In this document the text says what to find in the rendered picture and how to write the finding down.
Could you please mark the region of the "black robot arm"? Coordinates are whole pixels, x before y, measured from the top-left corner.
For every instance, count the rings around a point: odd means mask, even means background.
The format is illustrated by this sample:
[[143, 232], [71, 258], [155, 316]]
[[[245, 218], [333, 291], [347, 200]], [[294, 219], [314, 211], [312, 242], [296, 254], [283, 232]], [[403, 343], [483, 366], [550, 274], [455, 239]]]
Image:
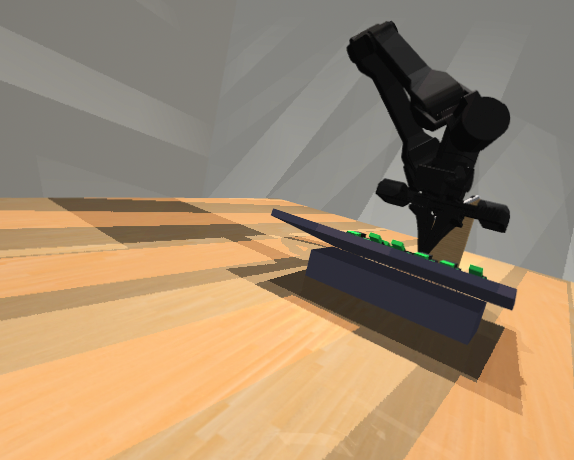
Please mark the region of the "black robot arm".
[[[481, 97], [446, 72], [432, 70], [392, 21], [350, 38], [346, 50], [359, 72], [375, 83], [401, 138], [409, 189], [453, 194], [462, 202], [472, 188], [474, 169], [461, 165], [447, 170], [446, 162], [432, 168], [432, 161], [439, 153], [452, 153], [475, 164], [479, 152], [507, 131], [510, 113], [506, 105]], [[441, 142], [424, 131], [445, 125]]]

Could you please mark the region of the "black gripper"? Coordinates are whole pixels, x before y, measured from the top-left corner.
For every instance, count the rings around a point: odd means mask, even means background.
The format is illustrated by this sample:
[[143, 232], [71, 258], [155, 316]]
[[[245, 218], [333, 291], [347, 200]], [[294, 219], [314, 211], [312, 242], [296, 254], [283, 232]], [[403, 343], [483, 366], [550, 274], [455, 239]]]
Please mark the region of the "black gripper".
[[[432, 168], [442, 162], [446, 162], [444, 169], [452, 171], [461, 165], [474, 169], [475, 165], [464, 156], [439, 153], [432, 161]], [[482, 199], [479, 199], [478, 205], [468, 204], [453, 198], [453, 194], [442, 195], [432, 190], [423, 193], [411, 191], [405, 182], [387, 178], [378, 184], [376, 194], [385, 202], [400, 207], [411, 203], [408, 208], [417, 221], [417, 253], [429, 254], [454, 227], [462, 228], [465, 216], [478, 219], [482, 228], [501, 233], [505, 233], [510, 219], [510, 210], [505, 204]], [[443, 211], [437, 211], [436, 219], [432, 215], [434, 209]]]

